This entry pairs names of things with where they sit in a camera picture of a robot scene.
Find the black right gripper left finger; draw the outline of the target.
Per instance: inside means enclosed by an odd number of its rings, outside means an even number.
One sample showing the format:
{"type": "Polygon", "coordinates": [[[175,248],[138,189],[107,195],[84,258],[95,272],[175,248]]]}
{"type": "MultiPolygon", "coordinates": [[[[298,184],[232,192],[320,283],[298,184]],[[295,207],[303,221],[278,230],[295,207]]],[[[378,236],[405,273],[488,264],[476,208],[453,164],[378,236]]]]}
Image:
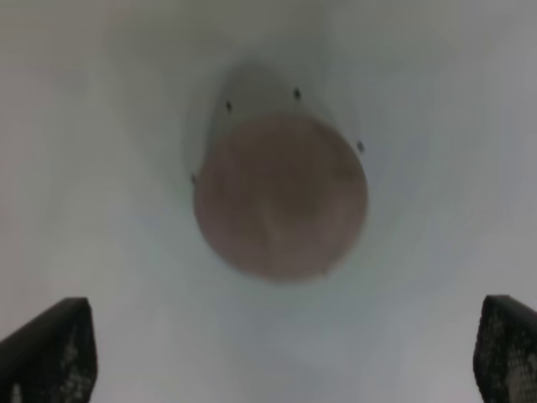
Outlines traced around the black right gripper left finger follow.
{"type": "Polygon", "coordinates": [[[65,298],[1,341],[2,402],[88,402],[97,380],[91,305],[65,298]]]}

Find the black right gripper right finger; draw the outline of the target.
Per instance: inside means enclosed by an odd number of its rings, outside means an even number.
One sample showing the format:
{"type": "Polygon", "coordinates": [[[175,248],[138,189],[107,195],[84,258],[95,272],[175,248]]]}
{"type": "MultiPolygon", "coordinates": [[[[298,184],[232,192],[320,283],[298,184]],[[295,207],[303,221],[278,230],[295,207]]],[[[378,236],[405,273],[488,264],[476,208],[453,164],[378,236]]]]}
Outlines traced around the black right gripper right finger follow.
{"type": "Polygon", "coordinates": [[[511,296],[486,296],[473,353],[484,402],[536,402],[536,311],[511,296]]]}

